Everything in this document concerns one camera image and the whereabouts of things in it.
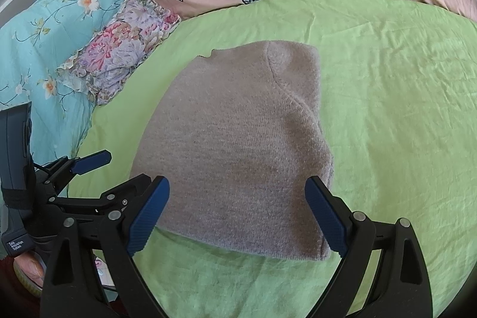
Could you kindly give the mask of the person's left hand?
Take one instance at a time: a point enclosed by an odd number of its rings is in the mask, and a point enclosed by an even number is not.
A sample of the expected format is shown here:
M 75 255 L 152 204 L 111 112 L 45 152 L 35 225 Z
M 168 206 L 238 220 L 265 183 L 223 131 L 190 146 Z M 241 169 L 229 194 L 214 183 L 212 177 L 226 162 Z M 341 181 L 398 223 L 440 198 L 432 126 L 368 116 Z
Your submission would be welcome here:
M 21 269 L 26 276 L 39 286 L 43 287 L 44 284 L 44 269 L 41 263 L 32 253 L 23 253 L 15 258 L 15 263 Z

